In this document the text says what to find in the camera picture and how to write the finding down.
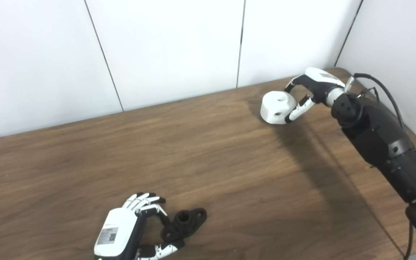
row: panel seam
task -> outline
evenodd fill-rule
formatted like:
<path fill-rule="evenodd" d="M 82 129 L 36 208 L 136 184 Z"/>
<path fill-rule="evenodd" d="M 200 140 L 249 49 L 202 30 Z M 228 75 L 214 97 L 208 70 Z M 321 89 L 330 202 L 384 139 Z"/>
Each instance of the panel seam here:
<path fill-rule="evenodd" d="M 122 112 L 124 112 L 123 104 L 121 102 L 120 95 L 118 94 L 118 90 L 117 90 L 117 86 L 115 85 L 115 81 L 113 80 L 113 76 L 112 76 L 112 72 L 110 71 L 109 63 L 107 62 L 107 58 L 105 57 L 105 52 L 104 52 L 104 49 L 102 48 L 102 43 L 100 42 L 99 34 L 97 34 L 96 26 L 94 25 L 94 21 L 92 20 L 92 16 L 91 16 L 91 12 L 89 11 L 88 3 L 86 3 L 86 0 L 83 0 L 83 1 L 84 1 L 84 5 L 86 5 L 86 10 L 88 11 L 89 19 L 91 20 L 92 27 L 94 28 L 94 33 L 96 34 L 97 41 L 99 42 L 100 51 L 102 52 L 102 56 L 104 57 L 105 65 L 107 66 L 107 70 L 109 71 L 110 79 L 112 79 L 112 84 L 113 84 L 113 87 L 115 89 L 115 93 L 117 94 L 118 101 L 120 102 L 120 107 L 122 109 Z"/>
<path fill-rule="evenodd" d="M 235 84 L 235 88 L 238 88 L 238 76 L 240 74 L 240 57 L 241 57 L 241 54 L 242 54 L 243 24 L 244 24 L 244 21 L 245 21 L 245 5 L 246 5 L 246 0 L 243 1 L 242 30 L 240 32 L 240 46 L 238 48 L 237 81 L 236 81 L 236 84 Z"/>
<path fill-rule="evenodd" d="M 355 16 L 354 16 L 353 21 L 352 21 L 352 23 L 351 23 L 351 27 L 350 27 L 350 29 L 348 30 L 348 33 L 346 34 L 346 37 L 345 37 L 345 39 L 344 39 L 344 41 L 343 41 L 343 45 L 341 46 L 340 53 L 338 53 L 338 57 L 337 57 L 337 60 L 335 61 L 334 66 L 337 66 L 338 60 L 340 59 L 341 53 L 343 52 L 343 49 L 345 48 L 346 41 L 348 40 L 348 36 L 349 36 L 349 35 L 350 35 L 350 33 L 351 33 L 351 30 L 352 30 L 352 27 L 353 27 L 353 25 L 354 25 L 355 19 L 357 18 L 357 15 L 359 14 L 359 10 L 360 10 L 360 7 L 362 6 L 362 3 L 363 3 L 363 2 L 364 2 L 364 0 L 360 0 L 359 7 L 357 7 L 357 11 L 355 12 Z"/>

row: white cylindrical object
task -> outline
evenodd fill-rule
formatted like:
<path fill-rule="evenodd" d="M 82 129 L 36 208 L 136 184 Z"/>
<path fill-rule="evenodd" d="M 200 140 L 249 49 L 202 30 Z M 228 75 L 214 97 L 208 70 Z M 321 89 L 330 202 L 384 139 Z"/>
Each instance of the white cylindrical object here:
<path fill-rule="evenodd" d="M 261 117 L 270 124 L 283 125 L 285 117 L 295 106 L 296 101 L 292 95 L 283 91 L 271 91 L 263 97 Z"/>

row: qr code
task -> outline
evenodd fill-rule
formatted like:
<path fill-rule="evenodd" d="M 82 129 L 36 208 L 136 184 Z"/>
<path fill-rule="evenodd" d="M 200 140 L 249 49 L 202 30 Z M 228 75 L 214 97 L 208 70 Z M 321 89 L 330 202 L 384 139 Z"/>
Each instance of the qr code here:
<path fill-rule="evenodd" d="M 117 227 L 113 227 L 111 229 L 102 229 L 99 235 L 99 239 L 97 239 L 97 245 L 113 244 L 115 242 L 115 238 L 117 237 L 117 233 Z"/>

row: white wall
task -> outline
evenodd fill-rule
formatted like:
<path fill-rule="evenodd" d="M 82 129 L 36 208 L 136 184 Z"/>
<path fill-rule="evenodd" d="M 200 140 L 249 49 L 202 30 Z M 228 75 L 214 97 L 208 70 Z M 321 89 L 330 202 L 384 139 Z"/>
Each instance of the white wall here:
<path fill-rule="evenodd" d="M 0 0 L 0 136 L 121 112 L 81 0 Z"/>
<path fill-rule="evenodd" d="M 337 66 L 383 82 L 416 133 L 416 1 L 364 0 Z M 386 96 L 381 97 L 392 109 Z"/>
<path fill-rule="evenodd" d="M 360 2 L 86 1 L 104 54 L 83 0 L 0 0 L 0 136 L 332 66 Z"/>
<path fill-rule="evenodd" d="M 360 0 L 246 0 L 238 86 L 333 67 Z"/>
<path fill-rule="evenodd" d="M 123 108 L 236 87 L 244 0 L 87 0 Z"/>

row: black flange part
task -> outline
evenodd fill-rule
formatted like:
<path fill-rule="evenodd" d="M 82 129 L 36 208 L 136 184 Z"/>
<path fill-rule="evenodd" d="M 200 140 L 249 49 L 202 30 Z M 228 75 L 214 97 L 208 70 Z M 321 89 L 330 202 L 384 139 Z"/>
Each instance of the black flange part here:
<path fill-rule="evenodd" d="M 161 238 L 166 243 L 190 237 L 207 220 L 207 211 L 202 208 L 178 212 L 173 222 L 163 228 Z"/>

